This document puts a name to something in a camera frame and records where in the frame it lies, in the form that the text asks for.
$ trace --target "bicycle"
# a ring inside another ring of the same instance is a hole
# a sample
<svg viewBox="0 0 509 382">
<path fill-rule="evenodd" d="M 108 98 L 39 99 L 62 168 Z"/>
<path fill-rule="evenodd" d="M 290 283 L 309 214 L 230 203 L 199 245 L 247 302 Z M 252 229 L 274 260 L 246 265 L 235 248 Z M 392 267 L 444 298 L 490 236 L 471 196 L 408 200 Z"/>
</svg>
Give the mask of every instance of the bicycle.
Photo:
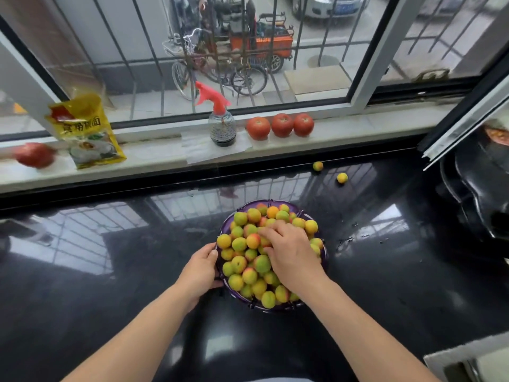
<svg viewBox="0 0 509 382">
<path fill-rule="evenodd" d="M 183 40 L 181 40 L 179 34 L 175 33 L 173 39 L 162 43 L 163 48 L 168 55 L 175 57 L 183 57 L 184 50 L 182 45 L 185 46 L 187 55 L 200 54 L 196 50 L 201 50 L 199 44 L 202 31 L 211 33 L 206 29 L 195 28 L 191 34 L 184 35 Z M 262 66 L 251 65 L 249 62 L 243 64 L 240 52 L 230 57 L 220 57 L 218 55 L 218 66 L 225 68 L 224 76 L 221 77 L 217 74 L 216 67 L 209 65 L 207 57 L 193 56 L 190 59 L 192 70 L 200 72 L 214 83 L 221 83 L 223 86 L 231 87 L 239 95 L 257 95 L 263 91 L 269 80 L 268 73 Z M 187 100 L 192 100 L 191 83 L 194 85 L 196 78 L 193 72 L 190 72 L 185 59 L 174 61 L 172 65 L 172 78 L 181 95 Z M 194 86 L 192 88 L 196 98 L 199 92 Z"/>
</svg>

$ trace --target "yellow bag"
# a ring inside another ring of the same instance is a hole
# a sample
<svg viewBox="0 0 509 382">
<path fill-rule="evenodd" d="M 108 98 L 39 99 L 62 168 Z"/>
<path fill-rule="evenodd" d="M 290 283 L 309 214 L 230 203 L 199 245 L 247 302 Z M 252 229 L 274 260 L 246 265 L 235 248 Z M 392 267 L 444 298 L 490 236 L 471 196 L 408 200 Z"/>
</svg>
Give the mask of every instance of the yellow bag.
<svg viewBox="0 0 509 382">
<path fill-rule="evenodd" d="M 69 144 L 69 154 L 78 169 L 126 159 L 111 131 L 98 95 L 81 95 L 49 108 L 51 115 L 46 119 Z"/>
</svg>

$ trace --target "black countertop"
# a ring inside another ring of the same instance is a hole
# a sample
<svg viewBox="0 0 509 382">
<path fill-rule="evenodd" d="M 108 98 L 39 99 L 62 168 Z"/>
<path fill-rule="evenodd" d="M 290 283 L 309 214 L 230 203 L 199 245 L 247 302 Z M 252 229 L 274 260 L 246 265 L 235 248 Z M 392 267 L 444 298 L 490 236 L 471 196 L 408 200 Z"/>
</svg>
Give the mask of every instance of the black countertop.
<svg viewBox="0 0 509 382">
<path fill-rule="evenodd" d="M 339 172 L 350 177 L 342 187 Z M 330 252 L 328 275 L 420 359 L 509 330 L 509 267 L 486 257 L 429 177 L 409 152 L 328 162 L 319 175 L 310 165 L 288 167 L 20 215 L 39 230 L 0 225 L 11 241 L 0 261 L 0 379 L 63 378 L 254 199 L 284 199 L 314 217 Z M 266 314 L 214 290 L 184 320 L 155 380 L 277 376 L 355 380 L 308 308 Z"/>
</svg>

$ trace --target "red spray nozzle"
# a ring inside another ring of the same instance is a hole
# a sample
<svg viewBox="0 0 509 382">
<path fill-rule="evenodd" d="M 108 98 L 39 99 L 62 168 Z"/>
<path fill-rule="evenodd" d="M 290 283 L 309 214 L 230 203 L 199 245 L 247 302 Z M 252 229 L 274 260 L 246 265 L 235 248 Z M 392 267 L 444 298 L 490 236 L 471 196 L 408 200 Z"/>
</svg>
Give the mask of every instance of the red spray nozzle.
<svg viewBox="0 0 509 382">
<path fill-rule="evenodd" d="M 225 98 L 223 95 L 221 95 L 220 92 L 216 91 L 212 87 L 197 81 L 196 88 L 200 90 L 200 100 L 197 104 L 201 104 L 206 100 L 214 102 L 214 114 L 223 115 L 226 112 L 225 107 L 231 105 L 227 98 Z"/>
</svg>

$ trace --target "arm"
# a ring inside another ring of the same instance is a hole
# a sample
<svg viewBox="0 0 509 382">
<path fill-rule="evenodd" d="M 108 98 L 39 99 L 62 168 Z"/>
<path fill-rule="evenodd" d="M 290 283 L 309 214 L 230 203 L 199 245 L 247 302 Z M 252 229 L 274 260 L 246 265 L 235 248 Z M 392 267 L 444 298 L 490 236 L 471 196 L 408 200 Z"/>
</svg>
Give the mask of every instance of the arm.
<svg viewBox="0 0 509 382">
<path fill-rule="evenodd" d="M 214 281 L 217 250 L 207 244 L 186 264 L 177 282 L 146 306 L 122 331 L 86 359 L 63 382 L 151 381 L 184 316 Z"/>
<path fill-rule="evenodd" d="M 325 274 L 301 228 L 277 221 L 259 233 L 281 282 L 299 295 L 340 347 L 360 382 L 438 382 L 412 353 Z"/>
</svg>

